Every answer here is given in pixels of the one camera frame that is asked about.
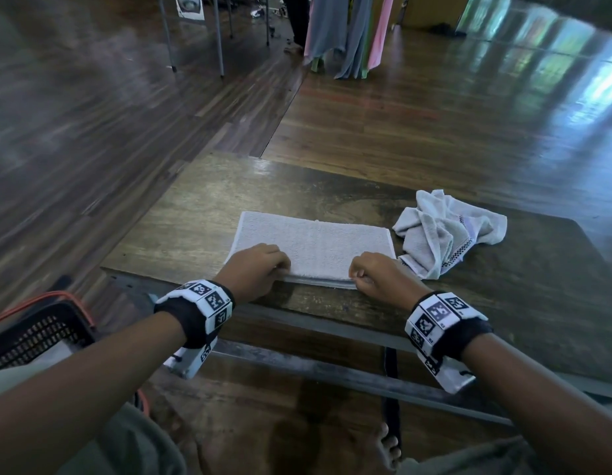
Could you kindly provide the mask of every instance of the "metal pole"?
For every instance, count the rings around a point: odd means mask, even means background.
[[[264,9],[264,15],[267,18],[267,46],[269,46],[269,0],[266,0],[266,8]]]
[[[229,11],[229,38],[233,39],[233,25],[231,24],[231,1],[227,0],[227,10]]]
[[[218,43],[218,63],[221,66],[221,78],[225,76],[223,66],[223,43],[221,41],[221,20],[218,16],[218,0],[214,0],[214,17],[216,19],[216,42]]]
[[[170,67],[172,71],[176,73],[176,67],[174,66],[174,60],[172,59],[172,47],[170,46],[170,29],[168,28],[168,21],[166,15],[166,8],[163,6],[163,0],[159,0],[159,9],[161,10],[161,18],[163,19],[163,29],[166,31],[166,42],[168,43],[168,55],[170,55]]]

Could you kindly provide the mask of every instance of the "table top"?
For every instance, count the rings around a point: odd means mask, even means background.
[[[612,383],[612,274],[577,223],[477,204],[508,217],[506,238],[477,245],[429,282],[484,312],[496,333],[552,370]],[[415,190],[251,157],[193,161],[102,267],[176,284],[222,267],[242,211],[391,227]],[[393,232],[397,255],[402,239]],[[354,290],[276,283],[259,302],[389,334],[408,314]]]

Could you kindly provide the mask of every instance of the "metal table frame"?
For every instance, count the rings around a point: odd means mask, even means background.
[[[137,308],[145,313],[151,313],[154,301],[177,286],[162,280],[104,269],[113,284],[120,287]],[[239,306],[235,313],[239,317],[270,320],[292,327],[376,344],[386,349],[415,353],[414,347],[403,335],[390,335],[314,317],[305,313],[278,310],[255,304]],[[266,365],[304,378],[371,393],[387,399],[407,401],[416,405],[437,408],[475,419],[512,425],[510,419],[501,409],[491,401],[488,401],[475,387],[471,390],[467,389],[455,395],[450,395],[441,389],[419,383],[403,381],[386,375],[372,374],[226,340],[219,340],[212,353],[222,357]],[[612,384],[577,375],[561,373],[557,373],[557,375],[612,411]]]
[[[216,44],[218,47],[218,64],[221,69],[221,78],[225,76],[224,64],[223,64],[223,43],[221,39],[221,23],[218,14],[218,0],[213,0],[214,3],[214,18],[216,23]],[[166,32],[166,43],[168,44],[168,55],[170,57],[170,67],[172,71],[176,73],[176,65],[174,64],[174,58],[172,57],[172,45],[170,42],[170,28],[168,26],[168,14],[166,13],[166,7],[163,5],[163,0],[159,0],[159,9],[161,10],[161,18],[163,19],[163,29]],[[233,24],[231,22],[231,2],[227,0],[227,10],[229,11],[229,37],[233,38]],[[267,32],[267,46],[269,46],[269,0],[265,0],[264,7],[264,17],[266,20],[266,32]],[[203,26],[207,26],[207,22],[205,20],[195,20],[195,19],[187,19],[182,18],[180,16],[171,16],[170,18],[176,19],[177,21],[183,23],[191,23],[191,24],[199,24]]]

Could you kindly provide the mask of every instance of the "wristband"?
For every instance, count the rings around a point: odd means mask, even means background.
[[[484,314],[453,293],[432,292],[421,298],[405,323],[418,357],[450,393],[475,380],[460,356],[468,343],[493,329]]]
[[[170,313],[187,338],[164,365],[184,378],[194,376],[215,346],[221,326],[231,318],[233,307],[229,289],[207,280],[192,280],[159,298],[154,312]]]

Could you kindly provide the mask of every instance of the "white towel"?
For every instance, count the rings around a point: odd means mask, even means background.
[[[416,208],[405,208],[393,227],[405,238],[400,256],[421,279],[437,280],[477,243],[494,245],[506,236],[507,218],[445,195],[416,192]]]
[[[291,259],[286,281],[324,287],[355,289],[348,270],[365,251],[396,258],[387,228],[243,211],[227,260],[258,243],[278,245]]]

